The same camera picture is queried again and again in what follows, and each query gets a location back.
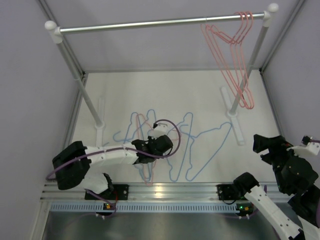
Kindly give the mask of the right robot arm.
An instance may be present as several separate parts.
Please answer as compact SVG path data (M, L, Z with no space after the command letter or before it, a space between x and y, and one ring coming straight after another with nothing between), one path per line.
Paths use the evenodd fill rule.
M249 172L238 176L232 183L232 192L250 201L273 227L281 240L318 240L320 238L319 178L307 157L320 153L320 142L305 135L300 145L289 143L283 136L253 136L252 150L261 154L263 162L271 165L279 193L289 196L288 205L300 225L273 202L258 180Z

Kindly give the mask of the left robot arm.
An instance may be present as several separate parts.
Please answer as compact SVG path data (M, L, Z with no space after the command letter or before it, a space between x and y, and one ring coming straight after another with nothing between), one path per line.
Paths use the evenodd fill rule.
M149 164L173 149L167 135L136 139L117 147L91 147L75 141L52 160L57 187L61 191L82 187L109 199L113 195L109 166Z

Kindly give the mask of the grey clothes rack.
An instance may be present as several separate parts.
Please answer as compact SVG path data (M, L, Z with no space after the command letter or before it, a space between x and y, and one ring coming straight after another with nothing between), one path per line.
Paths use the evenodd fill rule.
M194 24L204 24L213 22L231 22L231 21L248 21L252 23L255 19L262 20L263 24L256 40L255 46L253 48L251 57L248 64L243 67L243 73L241 74L241 84L236 87L236 95L234 102L231 106L227 107L227 115L231 122L235 124L233 130L235 133L236 141L238 145L244 145L245 140L243 138L243 133L241 132L239 121L237 119L236 113L239 106L239 101L243 93L248 91L249 77L254 67L254 63L257 59L258 53L261 49L263 41L266 37L268 29L271 25L275 14L279 10L279 5L276 3L271 3L267 10L260 13L250 13L250 12L239 12L233 15L223 15L223 16L212 16L212 17L198 17L198 18L179 18L179 19L165 19L165 20L151 20L142 22L129 22L129 23L117 23L117 24L107 24L107 25L96 25L96 26L81 26L81 27L69 27L63 28L58 26L54 21L48 20L45 22L44 27L51 36L53 42L57 45L60 54L62 55L64 61L66 62L73 79L77 82L79 92L82 94L86 105L93 116L95 121L96 129L96 145L101 146L103 144L103 133L105 130L104 117L104 105L105 99L103 97L99 98L98 108L95 108L92 100L90 99L88 92L83 84L83 79L85 74L80 71L80 67L77 66L75 57L71 54L71 50L64 41L64 36L68 34L81 34L81 33L91 33L91 32L106 32L106 31L118 31L127 29L144 29L144 28L155 28L155 27L165 27L165 26L180 26L180 25L194 25Z

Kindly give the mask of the aluminium mounting rail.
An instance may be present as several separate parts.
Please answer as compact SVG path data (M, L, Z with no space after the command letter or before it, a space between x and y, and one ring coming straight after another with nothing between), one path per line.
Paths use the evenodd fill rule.
M128 202L182 203L182 202L219 202L218 184L208 182L176 182L154 183L147 186L144 183L130 183L125 190L117 190L117 196L127 196ZM56 183L46 183L40 195L42 201L75 202L85 199L85 190L76 187L70 190L59 190Z

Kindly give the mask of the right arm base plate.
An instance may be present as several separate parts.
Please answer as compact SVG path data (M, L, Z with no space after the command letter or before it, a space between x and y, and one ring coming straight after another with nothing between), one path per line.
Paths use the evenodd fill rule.
M218 199L221 201L235 201L240 199L239 190L232 184L217 185Z

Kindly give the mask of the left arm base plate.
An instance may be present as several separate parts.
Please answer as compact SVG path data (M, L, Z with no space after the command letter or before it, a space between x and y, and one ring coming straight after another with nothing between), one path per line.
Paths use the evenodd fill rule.
M113 200L121 200L121 201L126 201L128 199L129 195L129 185L128 184L114 184L113 188L107 189L104 192L97 194L95 193L94 195L86 192L84 199L85 200L108 200L108 201L113 201Z

